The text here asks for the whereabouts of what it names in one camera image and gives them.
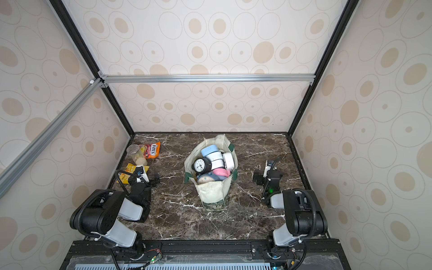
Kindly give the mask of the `white square clock face-down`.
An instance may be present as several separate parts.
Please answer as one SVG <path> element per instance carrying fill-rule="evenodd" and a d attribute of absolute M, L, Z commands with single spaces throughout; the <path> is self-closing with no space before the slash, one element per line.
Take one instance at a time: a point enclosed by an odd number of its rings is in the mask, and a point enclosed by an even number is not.
<path fill-rule="evenodd" d="M 222 156 L 225 164 L 225 169 L 232 172 L 235 169 L 235 162 L 232 153 L 227 152 L 222 154 Z"/>

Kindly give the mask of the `pink twin-bell alarm clock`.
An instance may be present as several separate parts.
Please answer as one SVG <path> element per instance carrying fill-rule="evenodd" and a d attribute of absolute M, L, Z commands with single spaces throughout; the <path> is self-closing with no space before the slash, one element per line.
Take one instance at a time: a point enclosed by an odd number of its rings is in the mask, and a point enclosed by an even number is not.
<path fill-rule="evenodd" d="M 224 169 L 224 168 L 217 168 L 211 172 L 215 175 L 218 175 L 219 177 L 226 177 L 227 178 L 231 175 L 231 172 L 229 170 Z"/>

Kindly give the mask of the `canvas tote bag green handles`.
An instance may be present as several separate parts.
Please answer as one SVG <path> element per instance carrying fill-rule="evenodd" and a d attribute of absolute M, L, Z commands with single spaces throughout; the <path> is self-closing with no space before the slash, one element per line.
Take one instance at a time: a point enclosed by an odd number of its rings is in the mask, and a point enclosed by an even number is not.
<path fill-rule="evenodd" d="M 232 153 L 235 162 L 235 169 L 229 177 L 219 177 L 219 181 L 208 182 L 205 184 L 197 184 L 197 179 L 200 175 L 192 169 L 192 164 L 198 158 L 202 158 L 201 150 L 207 146 L 216 145 L 219 151 L 224 153 Z M 203 204 L 203 207 L 220 211 L 228 205 L 228 193 L 231 183 L 237 180 L 238 175 L 238 159 L 235 153 L 235 146 L 232 144 L 226 135 L 218 135 L 216 137 L 205 139 L 197 145 L 184 162 L 185 178 L 184 183 L 192 183 L 197 190 L 198 196 Z"/>

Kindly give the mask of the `blue square clock white face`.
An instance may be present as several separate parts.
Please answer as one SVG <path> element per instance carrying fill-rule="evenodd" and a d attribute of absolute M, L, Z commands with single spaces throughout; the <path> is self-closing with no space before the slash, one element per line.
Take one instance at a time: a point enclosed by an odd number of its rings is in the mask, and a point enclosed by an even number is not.
<path fill-rule="evenodd" d="M 219 152 L 219 148 L 216 145 L 210 145 L 201 150 L 201 155 L 206 157 L 214 152 Z"/>

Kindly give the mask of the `small black round clock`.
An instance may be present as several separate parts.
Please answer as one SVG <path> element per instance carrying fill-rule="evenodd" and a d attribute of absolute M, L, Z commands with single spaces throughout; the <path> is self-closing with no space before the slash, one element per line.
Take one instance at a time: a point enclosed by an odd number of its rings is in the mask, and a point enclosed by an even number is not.
<path fill-rule="evenodd" d="M 212 170 L 211 161 L 206 157 L 196 159 L 192 164 L 192 169 L 196 174 L 201 175 L 208 173 Z"/>

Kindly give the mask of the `small white round clock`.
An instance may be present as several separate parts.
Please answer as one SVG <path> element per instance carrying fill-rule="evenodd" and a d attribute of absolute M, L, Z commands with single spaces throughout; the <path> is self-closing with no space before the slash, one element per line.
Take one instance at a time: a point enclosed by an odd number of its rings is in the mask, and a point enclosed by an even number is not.
<path fill-rule="evenodd" d="M 213 152 L 206 156 L 211 162 L 211 169 L 225 168 L 223 154 L 220 151 Z"/>

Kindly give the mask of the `blue round clock beige face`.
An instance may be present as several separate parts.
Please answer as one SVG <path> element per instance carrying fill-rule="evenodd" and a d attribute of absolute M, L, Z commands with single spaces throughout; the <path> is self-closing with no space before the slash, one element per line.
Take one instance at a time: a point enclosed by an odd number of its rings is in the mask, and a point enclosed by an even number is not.
<path fill-rule="evenodd" d="M 219 181 L 219 176 L 215 175 L 212 172 L 209 172 L 209 173 L 205 173 L 205 174 L 200 175 L 197 179 L 197 184 L 202 185 L 202 184 L 205 184 L 208 182 L 215 182 L 215 181 Z"/>

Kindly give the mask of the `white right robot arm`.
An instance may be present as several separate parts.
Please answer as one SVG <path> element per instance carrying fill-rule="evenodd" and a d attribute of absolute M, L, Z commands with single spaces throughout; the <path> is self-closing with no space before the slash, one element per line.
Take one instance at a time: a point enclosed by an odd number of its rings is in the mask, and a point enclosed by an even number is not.
<path fill-rule="evenodd" d="M 255 171 L 253 174 L 253 182 L 263 186 L 262 203 L 269 208 L 282 209 L 285 213 L 284 225 L 269 236 L 270 245 L 288 247 L 326 234 L 328 222 L 315 192 L 299 188 L 282 191 L 282 176 L 282 173 L 271 168 L 264 173 Z"/>

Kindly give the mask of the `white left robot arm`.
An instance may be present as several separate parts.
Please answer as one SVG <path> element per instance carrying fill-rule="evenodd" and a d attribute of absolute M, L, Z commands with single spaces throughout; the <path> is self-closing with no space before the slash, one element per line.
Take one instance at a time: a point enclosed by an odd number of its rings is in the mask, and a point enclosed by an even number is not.
<path fill-rule="evenodd" d="M 156 173 L 149 178 L 144 170 L 115 171 L 122 190 L 97 189 L 70 217 L 70 227 L 86 237 L 103 240 L 114 248 L 138 250 L 142 235 L 121 223 L 119 218 L 144 223 L 150 214 L 151 190 L 160 183 Z"/>

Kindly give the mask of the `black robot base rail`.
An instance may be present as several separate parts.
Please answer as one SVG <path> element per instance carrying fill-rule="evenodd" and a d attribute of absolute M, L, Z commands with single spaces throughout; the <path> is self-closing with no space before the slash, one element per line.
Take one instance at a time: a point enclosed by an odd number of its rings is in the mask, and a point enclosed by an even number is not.
<path fill-rule="evenodd" d="M 269 240 L 147 240 L 134 247 L 75 241 L 63 270 L 348 270 L 336 239 L 292 247 Z"/>

